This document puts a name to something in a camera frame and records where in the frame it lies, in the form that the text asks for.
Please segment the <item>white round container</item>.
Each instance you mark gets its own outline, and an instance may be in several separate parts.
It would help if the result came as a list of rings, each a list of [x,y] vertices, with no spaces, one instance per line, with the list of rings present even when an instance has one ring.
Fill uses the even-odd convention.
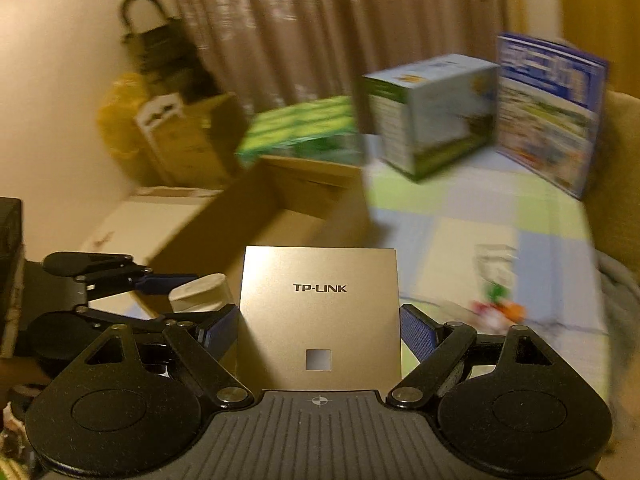
[[[227,277],[214,273],[174,288],[168,295],[172,310],[182,313],[219,311],[234,299]]]

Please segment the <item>silver TP-LINK panel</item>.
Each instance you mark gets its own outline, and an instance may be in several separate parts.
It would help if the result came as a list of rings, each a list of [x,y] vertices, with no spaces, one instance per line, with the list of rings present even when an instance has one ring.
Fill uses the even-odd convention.
[[[399,382],[393,249],[247,247],[240,313],[236,369],[254,394]]]

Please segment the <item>checked table cloth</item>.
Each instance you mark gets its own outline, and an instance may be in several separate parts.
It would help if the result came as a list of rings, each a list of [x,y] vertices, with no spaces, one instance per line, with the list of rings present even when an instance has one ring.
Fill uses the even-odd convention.
[[[476,309],[504,288],[605,396],[608,334],[582,203],[492,148],[414,183],[383,162],[377,136],[364,143],[372,244],[396,250],[401,300],[480,326]]]

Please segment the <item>yellow plastic bag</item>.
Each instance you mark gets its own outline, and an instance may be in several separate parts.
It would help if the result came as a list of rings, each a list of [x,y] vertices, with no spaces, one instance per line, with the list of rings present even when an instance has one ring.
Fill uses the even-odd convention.
[[[122,74],[112,83],[96,112],[96,124],[107,153],[138,185],[151,185],[156,179],[145,138],[136,122],[139,108],[148,97],[141,75]]]

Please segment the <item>folded cardboard boxes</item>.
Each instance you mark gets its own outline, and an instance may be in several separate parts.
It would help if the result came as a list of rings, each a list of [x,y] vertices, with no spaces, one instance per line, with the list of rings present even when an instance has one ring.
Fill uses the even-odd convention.
[[[242,172],[236,149],[248,121],[233,93],[192,104],[177,93],[157,96],[142,105],[136,124],[169,185],[216,190]]]

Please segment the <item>open cardboard box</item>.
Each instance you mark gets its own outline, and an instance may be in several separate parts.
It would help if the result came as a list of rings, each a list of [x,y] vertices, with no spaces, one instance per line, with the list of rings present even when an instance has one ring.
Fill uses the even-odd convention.
[[[240,299],[245,248],[360,247],[370,229],[357,166],[265,156],[152,253],[158,274],[223,273]]]

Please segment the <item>grey fleece blanket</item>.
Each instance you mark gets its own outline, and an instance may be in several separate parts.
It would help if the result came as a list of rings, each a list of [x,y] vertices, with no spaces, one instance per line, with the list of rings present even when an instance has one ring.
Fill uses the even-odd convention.
[[[639,347],[639,283],[623,263],[597,252],[605,325],[612,357],[626,367]]]

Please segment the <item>quilted beige chair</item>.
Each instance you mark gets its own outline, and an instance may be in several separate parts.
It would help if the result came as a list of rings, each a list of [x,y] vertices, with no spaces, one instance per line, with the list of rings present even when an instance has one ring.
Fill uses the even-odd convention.
[[[582,201],[597,250],[639,273],[639,100],[608,91]]]

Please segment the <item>black folding step ladder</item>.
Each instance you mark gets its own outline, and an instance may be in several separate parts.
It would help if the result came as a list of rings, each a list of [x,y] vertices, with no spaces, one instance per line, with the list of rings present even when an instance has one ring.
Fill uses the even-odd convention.
[[[178,93],[186,104],[219,96],[217,81],[204,66],[182,21],[170,16],[160,0],[146,0],[160,14],[163,24],[140,32],[130,18],[130,8],[138,1],[144,0],[122,0],[120,4],[119,16],[126,28],[122,44],[149,94]]]

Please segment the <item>green white milk box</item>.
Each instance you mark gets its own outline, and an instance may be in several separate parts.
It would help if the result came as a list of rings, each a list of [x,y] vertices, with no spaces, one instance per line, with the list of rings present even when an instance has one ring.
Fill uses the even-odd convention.
[[[451,53],[364,76],[383,159],[413,181],[494,140],[498,65]]]

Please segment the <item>green drink carton pack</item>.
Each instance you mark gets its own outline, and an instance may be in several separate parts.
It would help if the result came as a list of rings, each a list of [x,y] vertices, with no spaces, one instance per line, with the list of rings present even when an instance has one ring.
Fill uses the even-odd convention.
[[[256,114],[236,156],[250,166],[264,155],[360,166],[363,140],[352,98],[332,96]]]

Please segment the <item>blue milk carton box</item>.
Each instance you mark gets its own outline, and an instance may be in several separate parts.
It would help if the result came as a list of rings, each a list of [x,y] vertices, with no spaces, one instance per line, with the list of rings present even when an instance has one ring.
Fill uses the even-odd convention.
[[[510,32],[498,37],[497,58],[497,150],[579,198],[600,131],[608,62]]]

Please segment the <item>brown curtain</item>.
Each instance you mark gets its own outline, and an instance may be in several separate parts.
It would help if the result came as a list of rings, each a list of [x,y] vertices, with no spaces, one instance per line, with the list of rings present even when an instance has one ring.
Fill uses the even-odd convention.
[[[368,73],[445,53],[492,58],[506,0],[175,0],[207,67],[252,113],[367,99]]]

